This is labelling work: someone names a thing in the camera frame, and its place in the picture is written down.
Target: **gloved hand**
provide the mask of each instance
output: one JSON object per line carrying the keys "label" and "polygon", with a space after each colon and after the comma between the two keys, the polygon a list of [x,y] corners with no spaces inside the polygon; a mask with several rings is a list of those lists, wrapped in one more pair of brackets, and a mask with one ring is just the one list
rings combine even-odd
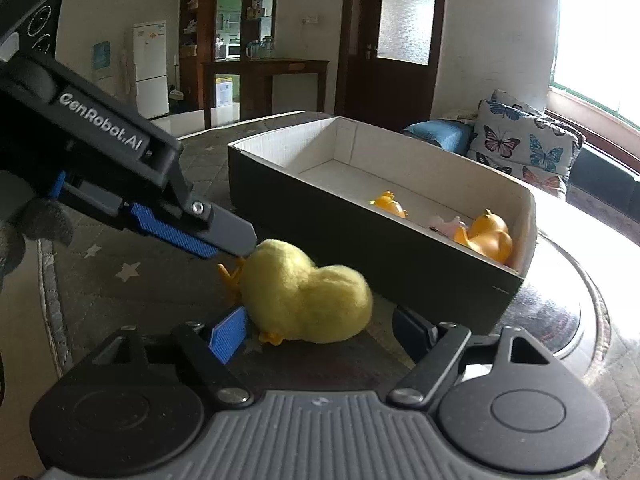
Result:
{"label": "gloved hand", "polygon": [[73,234],[73,224],[59,202],[36,197],[21,178],[0,171],[0,290],[4,277],[24,257],[24,237],[68,246]]}

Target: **ribbed gray surface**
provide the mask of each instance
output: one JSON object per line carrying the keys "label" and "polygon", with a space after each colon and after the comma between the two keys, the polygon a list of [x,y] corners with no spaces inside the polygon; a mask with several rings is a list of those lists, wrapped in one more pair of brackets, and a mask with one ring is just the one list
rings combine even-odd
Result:
{"label": "ribbed gray surface", "polygon": [[[74,477],[52,470],[46,480]],[[373,392],[268,392],[247,410],[221,412],[197,444],[136,480],[489,480],[417,412]],[[592,479],[587,471],[555,478]]]}

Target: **plush toy's orange foot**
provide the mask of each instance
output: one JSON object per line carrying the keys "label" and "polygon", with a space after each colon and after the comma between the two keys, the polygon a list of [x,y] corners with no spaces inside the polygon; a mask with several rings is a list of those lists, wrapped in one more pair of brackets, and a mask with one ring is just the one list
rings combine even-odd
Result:
{"label": "plush toy's orange foot", "polygon": [[218,273],[222,278],[223,283],[226,285],[226,290],[229,294],[229,299],[232,304],[240,303],[240,276],[242,275],[242,267],[244,266],[244,258],[238,258],[236,260],[236,270],[231,274],[223,264],[218,264]]}
{"label": "plush toy's orange foot", "polygon": [[258,339],[261,343],[271,343],[274,346],[279,346],[284,341],[281,335],[274,334],[273,332],[260,332]]}

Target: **black box exterior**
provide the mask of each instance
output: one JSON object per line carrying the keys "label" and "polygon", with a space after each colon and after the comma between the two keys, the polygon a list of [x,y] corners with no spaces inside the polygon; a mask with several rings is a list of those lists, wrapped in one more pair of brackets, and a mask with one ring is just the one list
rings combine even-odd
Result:
{"label": "black box exterior", "polygon": [[345,265],[389,301],[431,322],[491,332],[523,279],[374,210],[307,184],[230,146],[229,187],[238,211],[318,266]]}

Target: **refrigerator door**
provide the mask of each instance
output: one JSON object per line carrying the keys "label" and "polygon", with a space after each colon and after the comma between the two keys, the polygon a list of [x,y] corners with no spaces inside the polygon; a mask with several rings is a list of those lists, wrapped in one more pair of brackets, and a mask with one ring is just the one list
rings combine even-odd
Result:
{"label": "refrigerator door", "polygon": [[169,94],[166,76],[136,82],[136,105],[138,113],[152,119],[169,113]]}
{"label": "refrigerator door", "polygon": [[134,27],[133,63],[136,81],[166,75],[166,25]]}

